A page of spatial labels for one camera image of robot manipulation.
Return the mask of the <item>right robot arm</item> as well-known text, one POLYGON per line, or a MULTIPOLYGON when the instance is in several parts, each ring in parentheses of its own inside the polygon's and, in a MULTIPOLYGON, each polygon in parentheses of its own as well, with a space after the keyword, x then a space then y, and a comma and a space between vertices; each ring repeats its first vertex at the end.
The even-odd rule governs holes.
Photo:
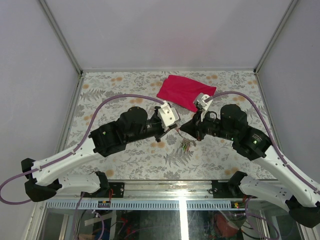
POLYGON ((233 197, 242 194, 272 203, 286 212, 299 224, 313 228, 320 223, 320 195, 316 187, 308 186, 297 174, 304 177, 298 167, 287 158, 281 160, 272 141, 263 131, 249 126, 247 114, 236 104, 221 108, 220 118, 212 118, 212 111, 201 117, 198 110, 193 118, 180 127, 198 141, 206 135, 232 141, 232 148, 242 157, 269 171, 282 187, 264 183, 246 173, 236 172, 228 184, 233 197))

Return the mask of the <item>bunch of tagged keys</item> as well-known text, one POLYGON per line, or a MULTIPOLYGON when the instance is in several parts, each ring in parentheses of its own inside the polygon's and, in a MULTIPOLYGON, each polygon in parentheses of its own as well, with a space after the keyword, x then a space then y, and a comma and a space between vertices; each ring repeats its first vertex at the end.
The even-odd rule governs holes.
POLYGON ((191 147, 195 147, 196 145, 197 145, 196 142, 193 140, 183 139, 182 142, 180 143, 179 148, 186 153, 190 151, 191 147))

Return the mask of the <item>large metal keyring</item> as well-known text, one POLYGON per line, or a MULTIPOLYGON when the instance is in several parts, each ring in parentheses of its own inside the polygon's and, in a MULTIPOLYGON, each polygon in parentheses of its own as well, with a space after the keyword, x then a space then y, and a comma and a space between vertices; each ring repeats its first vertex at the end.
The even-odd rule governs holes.
POLYGON ((187 136, 186 133, 183 133, 182 131, 180 131, 179 129, 177 130, 178 135, 182 138, 182 142, 186 145, 190 145, 190 146, 196 146, 197 143, 195 140, 191 139, 191 137, 187 136))

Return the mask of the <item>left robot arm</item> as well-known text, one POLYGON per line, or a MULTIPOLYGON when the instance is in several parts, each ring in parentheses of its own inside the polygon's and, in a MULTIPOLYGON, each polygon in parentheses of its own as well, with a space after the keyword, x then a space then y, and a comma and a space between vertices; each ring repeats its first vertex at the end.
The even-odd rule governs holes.
POLYGON ((70 172, 91 161, 122 152, 127 144, 151 137, 160 142, 179 121, 178 112, 168 104, 155 107, 151 117, 143 108, 131 107, 116 121, 91 131, 80 145, 43 160, 24 159, 22 171, 29 172, 25 192, 33 202, 46 201, 57 194, 108 198, 113 190, 104 172, 94 171, 88 175, 70 172))

